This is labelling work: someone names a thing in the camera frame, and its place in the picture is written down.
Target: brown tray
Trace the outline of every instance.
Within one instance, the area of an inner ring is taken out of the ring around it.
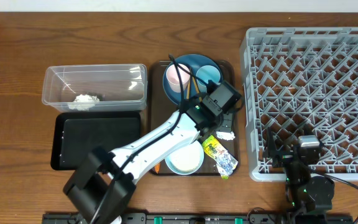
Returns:
[[[228,81],[230,84],[234,85],[234,71],[231,64],[224,60],[215,61],[219,65],[223,78]],[[166,120],[172,115],[173,112],[177,110],[177,105],[172,103],[167,95],[165,94],[162,87],[162,77],[165,69],[170,64],[170,61],[159,61],[155,63],[149,72],[149,111],[148,111],[148,131],[151,131],[161,124],[166,122]],[[239,161],[237,167],[240,166],[240,153],[239,153],[239,143],[238,143],[238,131],[236,124],[236,116],[234,116],[232,130],[236,135],[236,138],[233,141],[225,141],[218,139],[219,142]],[[156,173],[154,168],[150,170],[151,173],[155,175],[177,175],[172,172],[165,160],[161,161],[160,172]],[[216,162],[205,154],[204,162],[201,167],[193,174],[194,176],[201,175],[220,175],[217,168]]]

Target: plastic bin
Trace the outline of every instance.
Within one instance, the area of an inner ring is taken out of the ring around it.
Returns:
[[[267,128],[295,143],[308,126],[324,143],[310,167],[358,181],[358,27],[251,28],[240,57],[250,176],[284,181],[262,157]]]
[[[61,112],[79,111],[78,95],[97,96],[87,111],[143,110],[147,99],[147,69],[142,64],[49,67],[42,102]]]

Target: food wrapper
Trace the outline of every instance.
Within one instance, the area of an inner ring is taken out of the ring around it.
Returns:
[[[202,146],[204,152],[216,161],[216,167],[222,179],[228,179],[237,167],[236,158],[212,135],[202,143]]]

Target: white wall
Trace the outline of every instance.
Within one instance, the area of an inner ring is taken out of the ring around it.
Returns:
[[[0,11],[358,12],[358,0],[0,0]]]

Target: black tray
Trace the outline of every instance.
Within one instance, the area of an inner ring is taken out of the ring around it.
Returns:
[[[75,112],[57,116],[50,166],[76,169],[97,146],[107,152],[140,138],[140,114],[123,112]]]
[[[152,66],[149,72],[149,80],[151,80],[151,82],[149,82],[148,131],[155,129],[164,122],[166,122],[166,120],[172,115],[172,113],[177,110],[177,105],[175,105],[168,99],[162,87],[162,76],[169,63],[170,61],[159,61]],[[234,70],[231,64],[224,60],[217,60],[215,61],[215,63],[219,65],[223,74],[223,78],[234,86]],[[236,136],[233,141],[225,141],[221,139],[218,140],[230,152],[230,154],[232,154],[237,159],[237,161],[239,161],[237,165],[237,167],[239,167],[240,153],[236,116],[234,116],[232,130]],[[150,172],[155,175],[177,175],[168,168],[167,164],[165,163],[165,160],[161,161],[160,172],[156,173],[154,168],[151,169]],[[220,174],[216,168],[215,160],[205,154],[203,164],[195,173],[191,175],[201,176]]]

